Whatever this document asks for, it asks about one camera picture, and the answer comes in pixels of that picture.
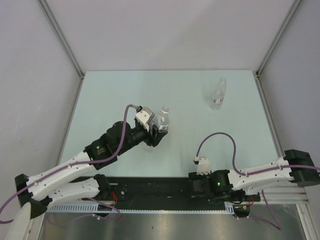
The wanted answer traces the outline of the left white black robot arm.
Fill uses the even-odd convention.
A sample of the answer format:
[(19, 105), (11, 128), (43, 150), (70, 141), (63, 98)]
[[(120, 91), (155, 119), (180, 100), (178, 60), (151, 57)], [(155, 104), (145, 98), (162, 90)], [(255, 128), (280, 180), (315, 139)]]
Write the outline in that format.
[(30, 204), (30, 219), (44, 214), (48, 208), (61, 202), (80, 198), (105, 200), (111, 188), (103, 174), (97, 174), (85, 181), (75, 182), (83, 174), (100, 170), (117, 161), (118, 156), (144, 142), (156, 147), (168, 134), (169, 125), (151, 120), (141, 123), (137, 118), (135, 126), (118, 121), (99, 139), (86, 146), (83, 151), (65, 163), (35, 176), (20, 174), (15, 177), (18, 201), (21, 207)]

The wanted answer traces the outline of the blue labeled water bottle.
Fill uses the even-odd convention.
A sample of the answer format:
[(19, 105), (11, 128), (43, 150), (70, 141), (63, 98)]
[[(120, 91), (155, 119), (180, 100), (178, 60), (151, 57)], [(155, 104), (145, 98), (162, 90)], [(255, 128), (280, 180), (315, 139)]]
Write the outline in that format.
[(155, 113), (153, 117), (154, 124), (158, 127), (160, 132), (167, 131), (170, 124), (169, 118), (170, 108), (168, 106), (162, 106), (160, 111)]

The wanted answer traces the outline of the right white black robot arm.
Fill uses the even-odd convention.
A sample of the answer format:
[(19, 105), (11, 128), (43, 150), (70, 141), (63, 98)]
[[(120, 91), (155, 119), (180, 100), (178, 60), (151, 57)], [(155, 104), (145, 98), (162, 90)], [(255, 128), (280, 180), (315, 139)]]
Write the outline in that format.
[(256, 167), (243, 170), (224, 169), (209, 172), (207, 158), (197, 157), (196, 162), (205, 167), (202, 172), (188, 174), (188, 192), (192, 198), (207, 198), (211, 201), (244, 202), (262, 190), (285, 183), (310, 187), (320, 184), (320, 169), (315, 167), (308, 152), (290, 149), (284, 156)]

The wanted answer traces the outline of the clear unlabeled plastic bottle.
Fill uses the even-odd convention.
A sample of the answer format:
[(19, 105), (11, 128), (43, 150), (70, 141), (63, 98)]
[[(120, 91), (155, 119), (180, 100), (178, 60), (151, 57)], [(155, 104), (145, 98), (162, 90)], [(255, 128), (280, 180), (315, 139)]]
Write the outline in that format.
[(221, 77), (218, 83), (213, 89), (213, 94), (211, 97), (211, 108), (213, 110), (219, 110), (223, 104), (225, 95), (227, 91), (227, 79)]

